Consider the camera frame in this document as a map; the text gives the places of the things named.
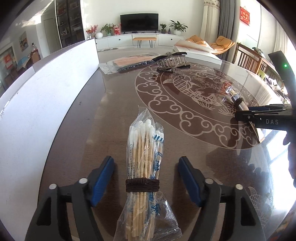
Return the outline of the person right hand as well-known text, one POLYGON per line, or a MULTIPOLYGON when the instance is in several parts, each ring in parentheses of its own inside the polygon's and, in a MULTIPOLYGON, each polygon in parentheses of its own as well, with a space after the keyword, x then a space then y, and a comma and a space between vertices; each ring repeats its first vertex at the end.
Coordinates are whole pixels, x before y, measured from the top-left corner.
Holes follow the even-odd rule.
POLYGON ((289 161, 289 173, 291 177, 293 178, 293 185, 295 187, 295 153, 296 153, 296 146, 295 146, 295 136, 291 135, 290 132, 287 132, 284 140, 283 140, 283 145, 288 145, 288 161, 289 161))

